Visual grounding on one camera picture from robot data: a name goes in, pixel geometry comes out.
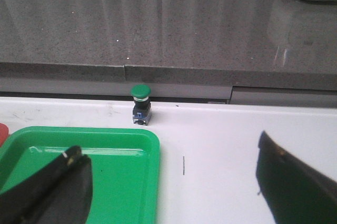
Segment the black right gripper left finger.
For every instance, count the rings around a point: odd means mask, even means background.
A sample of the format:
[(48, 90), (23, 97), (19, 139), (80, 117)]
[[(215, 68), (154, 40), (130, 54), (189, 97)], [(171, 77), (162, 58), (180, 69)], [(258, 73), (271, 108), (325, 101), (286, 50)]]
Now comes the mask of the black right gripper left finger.
[(1, 194), (1, 223), (86, 223), (92, 198), (92, 161), (72, 146)]

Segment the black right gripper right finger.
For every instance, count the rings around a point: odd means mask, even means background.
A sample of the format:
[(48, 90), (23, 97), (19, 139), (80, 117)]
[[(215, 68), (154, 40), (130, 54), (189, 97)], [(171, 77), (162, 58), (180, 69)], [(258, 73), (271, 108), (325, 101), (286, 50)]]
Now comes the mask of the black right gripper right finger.
[(256, 178), (276, 223), (336, 223), (336, 181), (262, 132)]

